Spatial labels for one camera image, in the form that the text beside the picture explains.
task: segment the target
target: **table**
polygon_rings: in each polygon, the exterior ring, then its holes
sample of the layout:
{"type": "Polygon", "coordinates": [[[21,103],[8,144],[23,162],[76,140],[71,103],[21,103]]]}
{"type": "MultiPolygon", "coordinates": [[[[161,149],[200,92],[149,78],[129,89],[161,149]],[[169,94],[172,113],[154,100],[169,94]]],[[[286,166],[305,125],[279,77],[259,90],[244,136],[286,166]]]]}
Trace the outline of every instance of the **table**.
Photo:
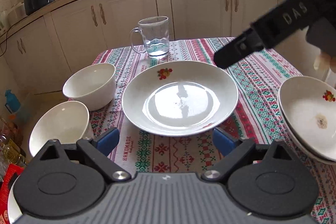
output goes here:
{"type": "MultiPolygon", "coordinates": [[[[114,101],[90,113],[90,121],[95,135],[110,127],[119,129],[119,145],[109,158],[131,174],[136,171],[202,173],[221,160],[221,154],[212,144],[211,131],[182,138],[149,134],[136,128],[125,117],[121,98],[130,80],[145,69],[175,60],[213,63],[214,52],[232,39],[174,41],[170,43],[169,55],[160,60],[151,59],[147,54],[138,55],[130,47],[101,53],[94,64],[106,62],[115,65],[117,91],[114,101]]],[[[335,223],[335,168],[310,159],[292,143],[277,105],[281,83],[301,74],[274,50],[256,52],[226,71],[238,85],[239,101],[234,113],[221,127],[233,136],[254,138],[258,143],[270,144],[274,139],[284,139],[310,170],[320,187],[312,215],[320,223],[335,223]]]]}

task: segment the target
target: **glass mug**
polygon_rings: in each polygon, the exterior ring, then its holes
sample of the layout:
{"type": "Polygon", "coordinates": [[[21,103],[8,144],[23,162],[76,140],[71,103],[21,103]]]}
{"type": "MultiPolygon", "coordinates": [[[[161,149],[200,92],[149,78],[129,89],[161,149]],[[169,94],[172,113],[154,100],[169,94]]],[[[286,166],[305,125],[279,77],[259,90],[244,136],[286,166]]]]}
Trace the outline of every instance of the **glass mug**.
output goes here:
{"type": "Polygon", "coordinates": [[[158,16],[149,17],[138,22],[137,28],[131,30],[129,37],[132,44],[132,49],[139,54],[145,52],[149,57],[158,58],[164,57],[169,52],[169,19],[168,17],[158,16]],[[132,35],[139,32],[142,36],[144,50],[139,52],[135,49],[132,42],[132,35]]]}

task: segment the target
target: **glass mug handle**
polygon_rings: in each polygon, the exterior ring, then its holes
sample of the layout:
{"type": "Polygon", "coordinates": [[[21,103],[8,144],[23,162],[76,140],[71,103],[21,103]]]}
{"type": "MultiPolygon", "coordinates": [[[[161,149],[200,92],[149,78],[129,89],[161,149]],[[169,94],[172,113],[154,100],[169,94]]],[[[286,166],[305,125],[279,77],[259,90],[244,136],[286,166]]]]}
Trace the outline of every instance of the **glass mug handle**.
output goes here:
{"type": "Polygon", "coordinates": [[[139,28],[134,28],[133,30],[131,30],[131,32],[129,33],[129,40],[131,41],[132,49],[138,54],[143,54],[146,52],[146,48],[142,52],[139,52],[133,45],[132,36],[133,36],[133,33],[135,32],[139,32],[142,35],[142,32],[139,28]]]}

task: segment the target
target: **cabinet handle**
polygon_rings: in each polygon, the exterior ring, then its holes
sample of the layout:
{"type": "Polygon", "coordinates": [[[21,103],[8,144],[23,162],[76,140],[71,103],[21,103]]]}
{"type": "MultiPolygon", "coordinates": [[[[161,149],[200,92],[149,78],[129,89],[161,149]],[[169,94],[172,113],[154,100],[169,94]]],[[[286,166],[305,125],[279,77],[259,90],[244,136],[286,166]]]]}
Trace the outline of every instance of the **cabinet handle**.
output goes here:
{"type": "Polygon", "coordinates": [[[19,40],[16,40],[16,42],[17,42],[17,48],[18,48],[18,50],[20,51],[21,54],[23,54],[22,50],[20,49],[19,40]]]}
{"type": "Polygon", "coordinates": [[[235,7],[235,12],[238,11],[238,6],[239,6],[239,0],[236,0],[236,7],[235,7]]]}
{"type": "Polygon", "coordinates": [[[104,13],[104,9],[103,9],[103,4],[99,3],[99,7],[100,7],[100,16],[101,16],[101,19],[103,20],[104,25],[106,25],[106,20],[105,20],[105,13],[104,13]]]}
{"type": "Polygon", "coordinates": [[[95,13],[95,9],[93,7],[93,5],[91,5],[91,13],[92,13],[92,19],[94,21],[94,24],[96,25],[96,27],[98,26],[98,23],[97,23],[97,18],[96,18],[96,13],[95,13]]]}
{"type": "Polygon", "coordinates": [[[21,41],[21,48],[23,49],[23,51],[24,51],[25,53],[27,53],[27,52],[26,52],[26,47],[25,47],[25,45],[23,44],[21,38],[20,38],[20,41],[21,41]]]}
{"type": "Polygon", "coordinates": [[[230,0],[226,0],[225,11],[229,10],[229,3],[230,3],[230,0]]]}

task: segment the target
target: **white cabinet door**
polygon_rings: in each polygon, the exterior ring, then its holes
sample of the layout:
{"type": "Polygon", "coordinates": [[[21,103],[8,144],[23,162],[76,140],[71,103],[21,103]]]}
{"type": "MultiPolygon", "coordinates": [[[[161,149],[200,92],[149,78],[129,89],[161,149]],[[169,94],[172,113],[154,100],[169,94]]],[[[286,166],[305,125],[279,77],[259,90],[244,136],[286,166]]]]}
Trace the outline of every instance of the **white cabinet door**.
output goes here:
{"type": "Polygon", "coordinates": [[[277,6],[278,0],[232,0],[232,36],[237,37],[250,23],[277,6]]]}
{"type": "Polygon", "coordinates": [[[298,30],[275,47],[275,50],[288,60],[303,75],[324,80],[324,71],[314,70],[314,61],[320,50],[306,42],[307,28],[298,30]]]}
{"type": "Polygon", "coordinates": [[[71,72],[93,63],[107,49],[95,0],[77,0],[51,16],[71,72]]]}
{"type": "Polygon", "coordinates": [[[229,37],[231,0],[171,0],[175,39],[229,37]]]}
{"type": "Polygon", "coordinates": [[[62,89],[70,70],[60,61],[43,17],[21,29],[7,42],[4,56],[20,87],[35,94],[62,89]]]}
{"type": "MultiPolygon", "coordinates": [[[[156,0],[96,0],[100,23],[108,48],[130,46],[129,33],[137,23],[158,15],[156,0]]],[[[136,44],[141,45],[141,36],[136,44]]]]}

